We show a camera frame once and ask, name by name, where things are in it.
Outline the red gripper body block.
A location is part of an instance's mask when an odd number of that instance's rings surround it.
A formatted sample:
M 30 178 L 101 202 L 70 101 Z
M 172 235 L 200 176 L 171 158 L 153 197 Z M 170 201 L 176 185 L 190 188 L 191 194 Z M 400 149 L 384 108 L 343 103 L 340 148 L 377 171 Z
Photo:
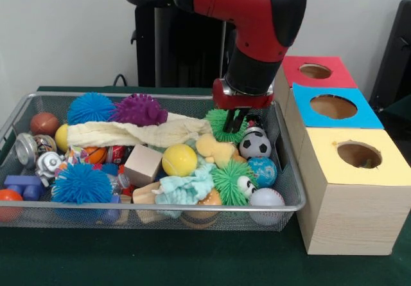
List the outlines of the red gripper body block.
M 270 106 L 274 99 L 274 83 L 270 84 L 265 94 L 251 96 L 235 91 L 224 78 L 217 78 L 213 82 L 212 96 L 219 109 L 264 109 Z

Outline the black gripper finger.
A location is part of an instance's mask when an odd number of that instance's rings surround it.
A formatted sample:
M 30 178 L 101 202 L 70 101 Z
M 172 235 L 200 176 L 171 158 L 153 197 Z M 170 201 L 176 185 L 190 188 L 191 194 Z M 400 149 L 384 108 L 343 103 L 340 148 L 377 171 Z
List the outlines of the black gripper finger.
M 236 109 L 229 109 L 223 126 L 226 133 L 236 133 Z
M 243 121 L 247 114 L 249 113 L 250 108 L 239 108 L 234 110 L 234 121 L 232 124 L 232 131 L 238 132 L 243 124 Z

